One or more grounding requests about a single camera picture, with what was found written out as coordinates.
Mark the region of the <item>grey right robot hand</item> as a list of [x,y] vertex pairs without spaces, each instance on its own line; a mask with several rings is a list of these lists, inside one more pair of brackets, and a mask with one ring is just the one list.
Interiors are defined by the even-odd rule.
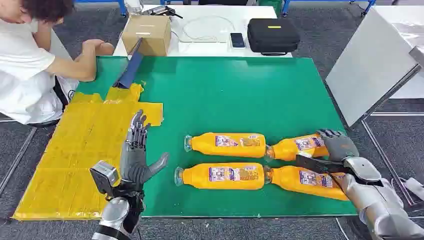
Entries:
[[342,162],[345,158],[359,156],[359,151],[354,142],[343,132],[331,129],[319,129],[316,133],[323,140],[329,153],[329,161]]

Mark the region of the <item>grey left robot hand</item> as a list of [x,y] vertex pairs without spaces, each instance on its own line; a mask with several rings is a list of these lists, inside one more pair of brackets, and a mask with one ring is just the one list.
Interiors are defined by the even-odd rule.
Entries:
[[147,164],[147,137],[151,124],[145,124],[146,119],[142,109],[132,117],[120,154],[120,178],[137,185],[144,184],[165,168],[170,156],[163,152],[156,162]]

